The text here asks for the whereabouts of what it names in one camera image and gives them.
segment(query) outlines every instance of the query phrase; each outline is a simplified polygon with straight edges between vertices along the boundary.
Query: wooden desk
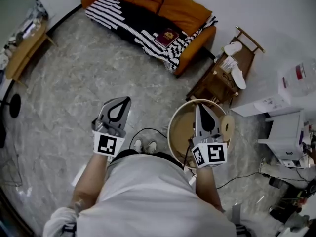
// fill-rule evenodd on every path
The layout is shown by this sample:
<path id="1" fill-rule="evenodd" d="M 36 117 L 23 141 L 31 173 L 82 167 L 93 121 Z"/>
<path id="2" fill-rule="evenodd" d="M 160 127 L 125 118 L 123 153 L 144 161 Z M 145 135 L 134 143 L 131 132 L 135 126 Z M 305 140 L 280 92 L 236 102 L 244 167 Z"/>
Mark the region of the wooden desk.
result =
<path id="1" fill-rule="evenodd" d="M 236 28 L 240 30 L 240 33 L 237 37 L 234 37 L 231 42 L 239 41 L 242 44 L 242 50 L 233 55 L 233 57 L 238 61 L 238 67 L 242 71 L 243 78 L 246 80 L 255 56 L 255 51 L 260 49 L 264 52 L 264 50 L 243 29 L 238 26 L 236 26 Z M 257 46 L 253 51 L 238 39 L 241 34 L 244 34 Z M 220 68 L 220 65 L 227 57 L 227 54 L 223 52 L 217 62 L 209 67 L 202 78 L 187 94 L 187 101 L 190 99 L 202 98 L 211 100 L 215 103 L 223 103 L 232 99 L 234 96 L 238 96 L 239 88 L 235 84 L 231 73 L 226 73 Z"/>
<path id="2" fill-rule="evenodd" d="M 24 85 L 19 80 L 20 75 L 36 50 L 46 39 L 49 40 L 53 45 L 57 46 L 54 41 L 49 36 L 47 36 L 46 27 L 47 21 L 42 21 L 41 27 L 34 33 L 34 35 L 24 39 L 17 47 L 5 68 L 5 77 L 7 79 L 12 79 L 19 84 Z"/>

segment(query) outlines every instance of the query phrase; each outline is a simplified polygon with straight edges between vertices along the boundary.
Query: black and white throw blanket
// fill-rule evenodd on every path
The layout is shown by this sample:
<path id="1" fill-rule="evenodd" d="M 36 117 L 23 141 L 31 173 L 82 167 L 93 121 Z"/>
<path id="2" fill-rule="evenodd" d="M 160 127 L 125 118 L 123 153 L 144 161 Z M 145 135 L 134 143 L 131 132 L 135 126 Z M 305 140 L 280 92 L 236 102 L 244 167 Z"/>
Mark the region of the black and white throw blanket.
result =
<path id="1" fill-rule="evenodd" d="M 85 13 L 122 39 L 141 46 L 146 54 L 163 60 L 172 73 L 177 69 L 180 55 L 190 42 L 205 28 L 217 23 L 216 17 L 211 15 L 193 35 L 188 36 L 170 20 L 123 0 L 97 0 L 87 7 Z M 167 28 L 179 33 L 179 38 L 164 48 L 154 39 Z"/>

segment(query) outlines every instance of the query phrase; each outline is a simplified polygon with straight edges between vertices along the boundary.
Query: water bottle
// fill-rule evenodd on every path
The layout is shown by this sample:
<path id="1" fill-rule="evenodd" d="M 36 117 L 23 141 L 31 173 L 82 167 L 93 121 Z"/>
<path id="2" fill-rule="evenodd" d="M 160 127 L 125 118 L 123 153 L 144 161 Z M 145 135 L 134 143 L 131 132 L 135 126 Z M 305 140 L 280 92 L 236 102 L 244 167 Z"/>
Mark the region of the water bottle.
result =
<path id="1" fill-rule="evenodd" d="M 316 60 L 309 59 L 291 68 L 283 77 L 283 84 L 292 97 L 316 91 Z"/>

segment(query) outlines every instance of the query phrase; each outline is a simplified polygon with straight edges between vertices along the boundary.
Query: orange sofa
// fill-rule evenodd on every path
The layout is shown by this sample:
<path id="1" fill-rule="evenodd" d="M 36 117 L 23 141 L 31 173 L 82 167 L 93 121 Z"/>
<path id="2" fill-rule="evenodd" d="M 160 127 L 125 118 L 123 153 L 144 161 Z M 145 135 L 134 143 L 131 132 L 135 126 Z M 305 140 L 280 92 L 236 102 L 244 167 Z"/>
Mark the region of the orange sofa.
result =
<path id="1" fill-rule="evenodd" d="M 89 7 L 96 0 L 81 0 L 83 8 Z M 191 36 L 211 15 L 212 11 L 192 0 L 124 0 L 132 2 L 172 21 L 182 31 Z M 203 45 L 214 38 L 215 26 L 205 28 L 181 53 L 177 69 L 173 72 L 179 77 L 203 47 Z"/>

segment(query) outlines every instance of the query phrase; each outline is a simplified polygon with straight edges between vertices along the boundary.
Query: gray tile floor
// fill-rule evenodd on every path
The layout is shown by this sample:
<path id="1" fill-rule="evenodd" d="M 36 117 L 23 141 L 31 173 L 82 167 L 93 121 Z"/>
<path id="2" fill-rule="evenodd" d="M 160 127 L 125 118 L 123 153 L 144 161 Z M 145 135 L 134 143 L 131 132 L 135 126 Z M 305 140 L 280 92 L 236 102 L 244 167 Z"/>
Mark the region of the gray tile floor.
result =
<path id="1" fill-rule="evenodd" d="M 210 60 L 201 60 L 176 79 L 160 61 L 88 20 L 83 10 L 62 23 L 53 39 L 59 47 L 44 45 L 41 58 L 23 74 L 21 80 L 28 88 L 15 84 L 11 90 L 9 99 L 19 93 L 22 107 L 16 119 L 4 110 L 8 134 L 1 150 L 2 161 L 13 158 L 2 169 L 2 178 L 19 180 L 15 167 L 19 165 L 22 179 L 20 187 L 6 185 L 4 191 L 39 235 L 51 213 L 70 202 L 71 183 L 92 155 L 90 123 L 103 102 L 131 97 L 127 148 L 141 128 L 163 130 L 210 65 Z M 236 119 L 235 146 L 228 163 L 214 169 L 218 186 L 256 172 L 261 157 L 270 153 L 256 143 L 259 134 L 263 137 L 269 131 L 264 117 L 231 114 Z M 168 150 L 155 132 L 144 132 L 142 137 L 145 141 L 154 137 L 160 150 Z M 268 215 L 268 208 L 281 191 L 269 186 L 268 179 L 258 175 L 237 179 L 219 194 L 224 208 L 243 202 L 243 210 L 265 224 L 263 236 L 275 234 L 279 223 Z"/>

